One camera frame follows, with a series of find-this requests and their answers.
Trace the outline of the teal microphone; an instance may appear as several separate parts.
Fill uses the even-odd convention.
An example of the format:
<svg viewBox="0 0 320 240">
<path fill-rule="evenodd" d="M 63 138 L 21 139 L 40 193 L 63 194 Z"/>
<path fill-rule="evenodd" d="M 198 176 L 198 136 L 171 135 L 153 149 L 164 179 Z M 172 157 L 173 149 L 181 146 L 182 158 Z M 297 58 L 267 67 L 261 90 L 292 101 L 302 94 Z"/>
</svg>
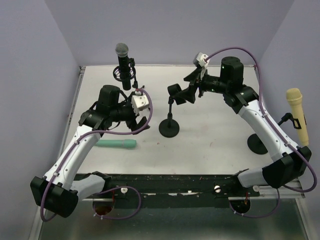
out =
<svg viewBox="0 0 320 240">
<path fill-rule="evenodd" d="M 134 139 L 123 139 L 123 140 L 102 139 L 102 140 L 99 140 L 95 145 L 97 147 L 103 147 L 103 148 L 134 149 L 137 146 L 137 141 Z"/>
</svg>

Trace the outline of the black round-base mic stand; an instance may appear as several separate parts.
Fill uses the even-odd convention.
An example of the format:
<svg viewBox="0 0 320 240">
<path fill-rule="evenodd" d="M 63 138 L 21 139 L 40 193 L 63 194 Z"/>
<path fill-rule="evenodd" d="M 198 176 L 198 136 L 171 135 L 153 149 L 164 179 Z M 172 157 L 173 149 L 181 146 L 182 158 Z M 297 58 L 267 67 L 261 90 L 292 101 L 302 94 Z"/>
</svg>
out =
<svg viewBox="0 0 320 240">
<path fill-rule="evenodd" d="M 168 114 L 167 118 L 164 119 L 163 121 L 160 122 L 158 126 L 159 133 L 165 137 L 165 138 L 173 138 L 175 137 L 179 131 L 180 131 L 180 126 L 177 121 L 173 119 L 173 114 L 172 114 L 172 106 L 173 103 L 175 102 L 174 96 L 178 92 L 181 91 L 181 87 L 179 84 L 173 84 L 167 87 L 168 93 L 169 93 L 169 98 L 168 98 Z"/>
</svg>

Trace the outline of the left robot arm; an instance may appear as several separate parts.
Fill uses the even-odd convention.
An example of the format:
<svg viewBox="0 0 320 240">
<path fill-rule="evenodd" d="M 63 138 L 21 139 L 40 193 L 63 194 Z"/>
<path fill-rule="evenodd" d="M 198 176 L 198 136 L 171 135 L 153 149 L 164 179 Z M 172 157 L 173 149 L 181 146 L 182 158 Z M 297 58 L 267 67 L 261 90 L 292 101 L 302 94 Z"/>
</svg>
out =
<svg viewBox="0 0 320 240">
<path fill-rule="evenodd" d="M 78 202 L 92 195 L 107 197 L 119 189 L 112 177 L 101 172 L 88 173 L 76 180 L 80 166 L 91 149 L 105 134 L 137 135 L 149 129 L 153 103 L 143 88 L 135 89 L 129 96 L 115 85 L 104 85 L 97 101 L 78 121 L 73 137 L 53 166 L 42 176 L 35 176 L 30 188 L 35 203 L 40 207 L 40 217 L 48 222 L 45 210 L 54 216 L 69 217 Z M 125 122 L 129 132 L 111 131 L 113 123 Z"/>
</svg>

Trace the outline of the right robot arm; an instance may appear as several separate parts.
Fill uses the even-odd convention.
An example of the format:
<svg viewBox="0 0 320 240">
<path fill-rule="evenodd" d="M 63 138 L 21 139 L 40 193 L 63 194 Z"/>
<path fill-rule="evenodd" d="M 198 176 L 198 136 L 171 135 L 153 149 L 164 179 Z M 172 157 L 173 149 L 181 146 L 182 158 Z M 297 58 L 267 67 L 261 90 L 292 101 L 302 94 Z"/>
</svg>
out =
<svg viewBox="0 0 320 240">
<path fill-rule="evenodd" d="M 299 146 L 293 141 L 259 104 L 255 90 L 243 83 L 244 65 L 234 56 L 224 57 L 221 61 L 220 75 L 208 74 L 205 54 L 194 60 L 196 69 L 184 78 L 189 83 L 186 89 L 179 84 L 169 86 L 168 93 L 176 104 L 194 103 L 196 92 L 223 95 L 224 102 L 244 119 L 262 142 L 269 153 L 272 164 L 262 168 L 240 172 L 238 179 L 230 183 L 230 191 L 241 196 L 248 187 L 271 186 L 278 189 L 300 177 L 307 167 L 312 152 L 307 146 Z"/>
</svg>

